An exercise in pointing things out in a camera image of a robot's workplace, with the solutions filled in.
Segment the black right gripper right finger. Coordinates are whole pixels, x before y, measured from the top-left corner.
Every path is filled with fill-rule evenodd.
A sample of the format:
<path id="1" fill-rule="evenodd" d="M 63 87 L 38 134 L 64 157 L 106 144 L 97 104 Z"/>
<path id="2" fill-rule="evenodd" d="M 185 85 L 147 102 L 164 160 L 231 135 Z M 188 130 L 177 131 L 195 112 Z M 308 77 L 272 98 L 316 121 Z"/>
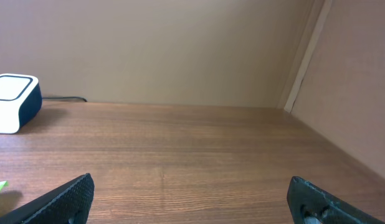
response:
<path id="1" fill-rule="evenodd" d="M 299 176 L 291 178 L 287 203 L 294 224 L 385 224 Z"/>

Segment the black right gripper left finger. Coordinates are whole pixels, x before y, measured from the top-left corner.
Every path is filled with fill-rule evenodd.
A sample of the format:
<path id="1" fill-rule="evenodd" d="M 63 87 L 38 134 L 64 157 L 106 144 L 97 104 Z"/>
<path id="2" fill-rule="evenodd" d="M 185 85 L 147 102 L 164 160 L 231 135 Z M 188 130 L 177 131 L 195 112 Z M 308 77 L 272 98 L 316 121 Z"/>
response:
<path id="1" fill-rule="evenodd" d="M 86 224 L 95 185 L 81 175 L 0 217 L 0 224 Z"/>

